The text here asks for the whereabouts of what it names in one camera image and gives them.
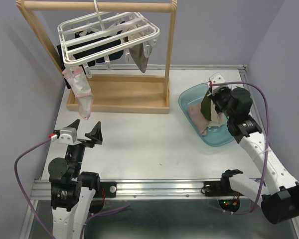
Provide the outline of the dark green underwear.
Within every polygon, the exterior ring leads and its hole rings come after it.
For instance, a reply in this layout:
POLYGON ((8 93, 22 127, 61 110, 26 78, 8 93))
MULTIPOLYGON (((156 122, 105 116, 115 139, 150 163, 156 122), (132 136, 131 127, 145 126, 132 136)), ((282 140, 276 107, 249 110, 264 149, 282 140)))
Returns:
POLYGON ((227 122, 227 118, 223 113, 218 113, 215 108, 215 104, 208 97, 207 93, 205 94, 202 102, 201 102, 201 113, 204 117, 210 121, 210 126, 222 126, 227 122))

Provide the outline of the pink mauve underwear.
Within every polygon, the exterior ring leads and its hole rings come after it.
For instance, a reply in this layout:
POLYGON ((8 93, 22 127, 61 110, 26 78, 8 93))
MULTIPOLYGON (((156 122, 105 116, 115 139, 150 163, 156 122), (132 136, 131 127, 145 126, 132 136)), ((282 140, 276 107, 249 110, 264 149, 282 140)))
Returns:
POLYGON ((194 123, 194 126, 197 128, 200 135, 206 136, 207 135, 206 129, 208 128, 210 121, 208 121, 201 113, 200 105, 196 104, 196 105, 189 106, 188 113, 190 119, 194 123))

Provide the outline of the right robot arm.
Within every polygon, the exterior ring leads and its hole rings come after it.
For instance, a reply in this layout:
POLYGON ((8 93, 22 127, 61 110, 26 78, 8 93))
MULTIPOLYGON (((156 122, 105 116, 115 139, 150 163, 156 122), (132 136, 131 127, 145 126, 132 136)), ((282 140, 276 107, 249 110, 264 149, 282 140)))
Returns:
POLYGON ((227 128, 261 173, 259 182, 242 171, 227 170, 219 188, 224 194, 238 192, 250 201, 248 213, 260 207, 265 218, 277 224, 299 217, 299 181, 292 176, 269 147, 269 133, 250 115, 253 104, 248 90, 226 84, 211 84, 208 97, 218 113, 227 118, 227 128))

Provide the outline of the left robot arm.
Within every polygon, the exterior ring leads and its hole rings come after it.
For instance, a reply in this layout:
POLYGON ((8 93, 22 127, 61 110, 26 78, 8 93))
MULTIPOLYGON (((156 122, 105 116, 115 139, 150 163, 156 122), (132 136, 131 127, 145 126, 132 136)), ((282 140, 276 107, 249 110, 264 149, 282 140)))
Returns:
POLYGON ((67 146, 64 157, 54 158, 48 165, 51 184, 53 236, 56 239, 82 239, 94 196, 105 197, 98 173, 81 171, 86 148, 103 143, 101 122, 79 139, 77 119, 69 126, 55 130, 52 142, 67 146))

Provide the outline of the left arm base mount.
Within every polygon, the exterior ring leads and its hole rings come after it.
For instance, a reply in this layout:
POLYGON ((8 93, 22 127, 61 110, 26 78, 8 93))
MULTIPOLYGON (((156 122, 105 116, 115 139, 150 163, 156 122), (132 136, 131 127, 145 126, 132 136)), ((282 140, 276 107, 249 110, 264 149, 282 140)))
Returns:
POLYGON ((100 186, 97 187, 94 199, 101 199, 102 193, 105 193, 105 198, 115 198, 117 194, 117 182, 116 181, 101 181, 100 186))

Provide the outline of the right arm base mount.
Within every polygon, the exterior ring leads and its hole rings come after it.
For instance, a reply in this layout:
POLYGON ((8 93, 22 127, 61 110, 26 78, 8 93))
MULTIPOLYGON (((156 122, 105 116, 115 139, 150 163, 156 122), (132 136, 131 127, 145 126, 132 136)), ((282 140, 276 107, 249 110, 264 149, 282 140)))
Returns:
POLYGON ((238 174, 243 174, 243 172, 238 169, 228 169, 222 173, 219 180, 203 181, 203 186, 200 189, 200 192, 206 197, 236 196, 238 192, 232 190, 229 178, 238 174))

